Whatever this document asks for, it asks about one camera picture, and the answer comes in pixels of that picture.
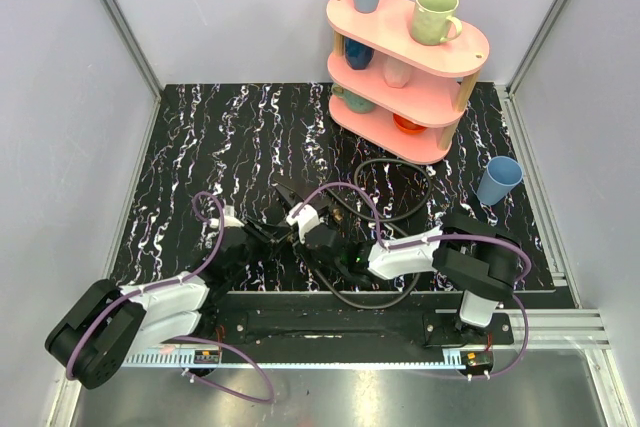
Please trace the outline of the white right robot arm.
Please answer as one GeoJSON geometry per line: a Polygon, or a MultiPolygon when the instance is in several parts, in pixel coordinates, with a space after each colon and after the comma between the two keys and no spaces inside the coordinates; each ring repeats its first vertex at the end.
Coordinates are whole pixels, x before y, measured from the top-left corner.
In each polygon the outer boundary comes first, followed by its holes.
{"type": "Polygon", "coordinates": [[[519,264],[531,266],[513,235],[458,213],[447,214],[425,233],[382,242],[349,243],[320,223],[304,232],[295,248],[308,266],[330,269],[359,286],[404,275],[443,274],[463,292],[454,331],[470,344],[488,334],[494,310],[511,298],[519,264]]]}

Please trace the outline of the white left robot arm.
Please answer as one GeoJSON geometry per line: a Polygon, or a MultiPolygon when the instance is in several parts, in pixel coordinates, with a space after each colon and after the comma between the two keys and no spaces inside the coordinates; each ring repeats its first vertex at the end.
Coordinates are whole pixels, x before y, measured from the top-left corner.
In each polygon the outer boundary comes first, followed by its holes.
{"type": "Polygon", "coordinates": [[[218,302],[247,265],[272,258],[293,233],[284,222],[229,220],[212,247],[197,249],[173,277],[123,286],[96,281],[48,334],[45,349],[72,379],[94,389],[158,344],[232,340],[215,324],[218,302]]]}

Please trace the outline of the dark grey faucet mixer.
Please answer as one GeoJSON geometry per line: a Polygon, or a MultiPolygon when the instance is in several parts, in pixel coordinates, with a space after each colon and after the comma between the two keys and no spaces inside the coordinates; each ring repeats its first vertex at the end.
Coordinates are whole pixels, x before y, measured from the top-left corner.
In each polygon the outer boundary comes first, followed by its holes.
{"type": "Polygon", "coordinates": [[[322,195],[302,206],[313,192],[313,188],[304,183],[276,175],[272,186],[284,209],[283,219],[278,223],[268,223],[248,217],[244,223],[252,235],[274,250],[285,243],[302,241],[311,229],[331,214],[332,202],[322,195]]]}

